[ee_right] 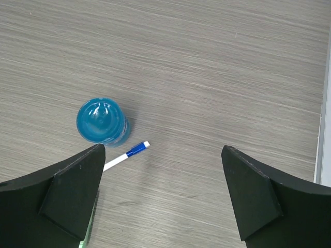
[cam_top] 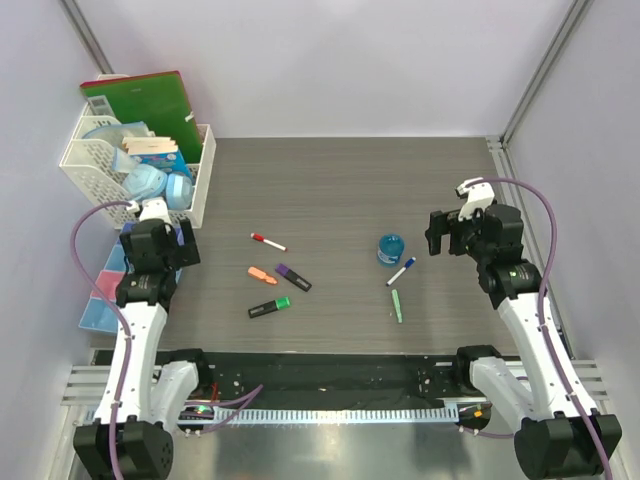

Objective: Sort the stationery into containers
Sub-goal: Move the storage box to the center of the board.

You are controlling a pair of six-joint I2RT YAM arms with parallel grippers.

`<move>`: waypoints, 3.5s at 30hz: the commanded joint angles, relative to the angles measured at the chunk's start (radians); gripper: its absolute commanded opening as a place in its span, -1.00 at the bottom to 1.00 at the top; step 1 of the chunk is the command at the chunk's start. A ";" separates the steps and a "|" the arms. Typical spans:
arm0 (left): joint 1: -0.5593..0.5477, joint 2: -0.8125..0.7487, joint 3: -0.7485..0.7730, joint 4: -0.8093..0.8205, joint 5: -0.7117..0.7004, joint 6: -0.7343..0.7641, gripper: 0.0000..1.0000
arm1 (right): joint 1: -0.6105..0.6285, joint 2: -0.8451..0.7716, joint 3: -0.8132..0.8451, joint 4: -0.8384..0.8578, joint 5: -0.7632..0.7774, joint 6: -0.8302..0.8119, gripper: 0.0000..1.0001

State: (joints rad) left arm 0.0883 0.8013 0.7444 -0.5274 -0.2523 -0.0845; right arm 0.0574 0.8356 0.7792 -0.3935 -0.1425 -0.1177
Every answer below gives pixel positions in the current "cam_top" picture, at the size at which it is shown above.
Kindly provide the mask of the teal plastic bin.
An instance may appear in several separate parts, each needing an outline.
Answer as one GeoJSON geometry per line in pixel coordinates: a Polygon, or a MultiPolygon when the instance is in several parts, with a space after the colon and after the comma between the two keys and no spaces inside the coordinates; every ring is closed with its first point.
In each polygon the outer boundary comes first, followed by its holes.
{"type": "Polygon", "coordinates": [[[116,243],[105,263],[106,271],[124,273],[127,270],[126,255],[121,244],[116,243]]]}

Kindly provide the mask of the blue cap whiteboard marker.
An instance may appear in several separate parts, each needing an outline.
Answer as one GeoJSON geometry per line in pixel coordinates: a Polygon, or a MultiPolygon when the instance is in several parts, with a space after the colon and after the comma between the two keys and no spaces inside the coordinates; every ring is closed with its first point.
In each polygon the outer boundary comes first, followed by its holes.
{"type": "Polygon", "coordinates": [[[386,282],[386,286],[393,285],[416,261],[416,257],[410,257],[404,265],[386,282]]]}

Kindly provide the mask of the blue round jar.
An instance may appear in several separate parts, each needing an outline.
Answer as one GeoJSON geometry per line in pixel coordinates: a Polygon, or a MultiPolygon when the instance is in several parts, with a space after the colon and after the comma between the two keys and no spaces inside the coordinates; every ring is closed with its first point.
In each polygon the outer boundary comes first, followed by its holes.
{"type": "Polygon", "coordinates": [[[404,253],[404,239],[397,234],[383,235],[377,245],[377,259],[381,265],[393,267],[397,265],[404,253]]]}

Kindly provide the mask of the pink plastic bin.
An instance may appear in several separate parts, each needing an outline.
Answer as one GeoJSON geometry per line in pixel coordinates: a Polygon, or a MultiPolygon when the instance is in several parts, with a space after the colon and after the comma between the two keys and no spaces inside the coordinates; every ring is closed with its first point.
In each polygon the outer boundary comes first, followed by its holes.
{"type": "Polygon", "coordinates": [[[95,285],[101,290],[109,301],[116,301],[116,288],[125,276],[125,272],[112,272],[102,270],[94,281],[95,285]]]}

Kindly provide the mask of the orange highlighter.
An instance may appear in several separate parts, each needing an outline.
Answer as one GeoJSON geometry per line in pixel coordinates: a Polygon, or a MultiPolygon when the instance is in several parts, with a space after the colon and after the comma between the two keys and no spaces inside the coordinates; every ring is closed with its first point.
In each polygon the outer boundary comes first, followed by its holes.
{"type": "Polygon", "coordinates": [[[261,270],[255,266],[249,267],[247,270],[247,273],[251,278],[254,278],[265,284],[268,284],[268,285],[278,284],[278,280],[275,277],[273,277],[272,275],[268,274],[266,271],[261,270]]]}

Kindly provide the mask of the red cap whiteboard marker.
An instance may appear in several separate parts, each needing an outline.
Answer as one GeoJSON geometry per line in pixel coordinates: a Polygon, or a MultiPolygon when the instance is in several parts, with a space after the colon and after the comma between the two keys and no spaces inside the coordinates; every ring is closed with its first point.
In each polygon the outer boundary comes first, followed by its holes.
{"type": "Polygon", "coordinates": [[[284,245],[281,245],[281,244],[279,244],[277,242],[274,242],[274,241],[272,241],[270,239],[267,239],[267,238],[265,238],[264,236],[262,236],[262,235],[260,235],[258,233],[252,232],[250,234],[250,237],[253,240],[257,241],[257,242],[264,243],[266,245],[269,245],[272,248],[278,249],[278,250],[283,251],[283,252],[287,251],[287,248],[284,245]]]}

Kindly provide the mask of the light green pen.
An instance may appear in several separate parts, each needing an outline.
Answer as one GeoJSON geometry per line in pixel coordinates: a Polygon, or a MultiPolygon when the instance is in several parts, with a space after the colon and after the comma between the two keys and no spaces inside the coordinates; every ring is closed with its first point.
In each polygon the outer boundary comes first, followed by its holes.
{"type": "Polygon", "coordinates": [[[399,296],[398,290],[397,289],[393,289],[391,291],[391,296],[392,296],[392,302],[393,302],[393,307],[394,307],[397,323],[398,324],[402,324],[403,323],[403,313],[402,313],[401,301],[400,301],[400,296],[399,296]]]}

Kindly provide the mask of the light blue plastic bin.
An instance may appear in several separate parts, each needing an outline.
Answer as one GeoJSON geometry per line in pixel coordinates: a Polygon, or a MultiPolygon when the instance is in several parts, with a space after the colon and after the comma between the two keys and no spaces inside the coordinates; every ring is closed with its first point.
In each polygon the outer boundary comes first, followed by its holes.
{"type": "Polygon", "coordinates": [[[83,330],[94,333],[116,335],[119,321],[102,299],[91,297],[86,304],[78,326],[83,330]]]}

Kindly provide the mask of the purple plastic bin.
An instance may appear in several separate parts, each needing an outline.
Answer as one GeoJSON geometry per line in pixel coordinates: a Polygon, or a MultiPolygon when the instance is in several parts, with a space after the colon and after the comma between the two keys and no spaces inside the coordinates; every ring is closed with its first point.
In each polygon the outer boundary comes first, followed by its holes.
{"type": "Polygon", "coordinates": [[[200,262],[193,231],[188,222],[184,234],[161,220],[148,220],[127,224],[119,235],[127,273],[156,274],[175,272],[180,277],[182,270],[200,262]]]}

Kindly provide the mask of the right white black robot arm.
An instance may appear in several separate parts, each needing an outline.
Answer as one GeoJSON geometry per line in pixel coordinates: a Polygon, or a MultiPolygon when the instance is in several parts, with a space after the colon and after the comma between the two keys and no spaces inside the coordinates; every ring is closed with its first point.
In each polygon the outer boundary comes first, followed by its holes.
{"type": "Polygon", "coordinates": [[[457,391],[480,391],[514,435],[516,458],[529,479],[574,478],[604,473],[622,436],[613,414],[602,414],[587,392],[557,332],[542,276],[523,256],[520,211],[492,203],[464,217],[434,211],[425,237],[430,255],[449,252],[476,263],[478,280],[513,337],[527,381],[521,383],[490,345],[461,347],[451,380],[457,391]]]}

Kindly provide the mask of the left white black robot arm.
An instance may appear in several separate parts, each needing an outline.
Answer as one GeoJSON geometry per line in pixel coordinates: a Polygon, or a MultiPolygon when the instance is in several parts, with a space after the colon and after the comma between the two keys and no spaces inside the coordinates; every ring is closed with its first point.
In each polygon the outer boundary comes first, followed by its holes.
{"type": "Polygon", "coordinates": [[[116,347],[94,419],[76,429],[73,446],[93,479],[165,479],[184,403],[213,385],[200,349],[176,350],[155,367],[176,276],[200,256],[188,220],[178,227],[142,220],[120,243],[127,269],[110,301],[119,322],[116,347]]]}

